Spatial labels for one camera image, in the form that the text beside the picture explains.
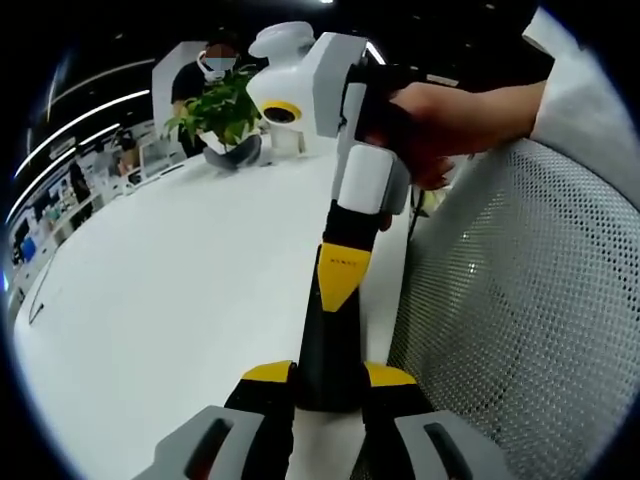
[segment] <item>hand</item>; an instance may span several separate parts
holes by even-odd
[[[544,83],[470,93],[438,85],[412,83],[390,100],[414,119],[417,129],[406,139],[402,160],[413,182],[425,190],[447,184],[453,168],[449,155],[482,152],[528,136],[544,91]],[[375,133],[367,137],[384,145]]]

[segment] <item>green leaves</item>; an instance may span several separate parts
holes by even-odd
[[[199,132],[213,131],[223,145],[237,145],[254,128],[260,113],[247,93],[255,65],[246,65],[209,85],[198,98],[185,102],[182,114],[167,121],[168,131],[184,128],[191,141]]]

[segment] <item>white tabletop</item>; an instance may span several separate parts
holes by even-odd
[[[219,174],[201,157],[120,197],[58,250],[16,320],[35,405],[81,475],[127,479],[155,445],[223,405],[255,365],[296,360],[335,159]],[[378,235],[362,287],[367,358],[385,362],[408,211]],[[287,478],[348,478],[359,415],[298,412]]]

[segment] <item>dark ceiling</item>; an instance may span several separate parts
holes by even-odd
[[[158,20],[121,15],[119,21],[89,22],[62,37],[64,48],[48,70],[46,82],[29,109],[33,149],[61,126],[115,98],[151,88],[151,71],[184,40],[206,40],[220,27],[237,33],[243,49],[262,28],[289,20],[310,22],[316,34],[337,31],[366,36],[387,62],[418,67],[454,78],[472,91],[531,83],[546,78],[552,60],[521,38],[535,2],[512,0],[354,2],[334,0],[219,1],[207,3],[207,15],[192,8],[181,18]],[[145,63],[79,84],[109,70]],[[51,80],[54,101],[47,118]],[[60,139],[77,141],[116,122],[130,126],[152,118],[151,95],[124,102],[80,122]],[[13,184],[13,198],[50,163],[49,149],[36,155]],[[26,157],[26,130],[16,141],[14,170]]]

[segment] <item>face mask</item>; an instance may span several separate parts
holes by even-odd
[[[205,58],[205,63],[214,72],[231,70],[236,64],[235,58]]]

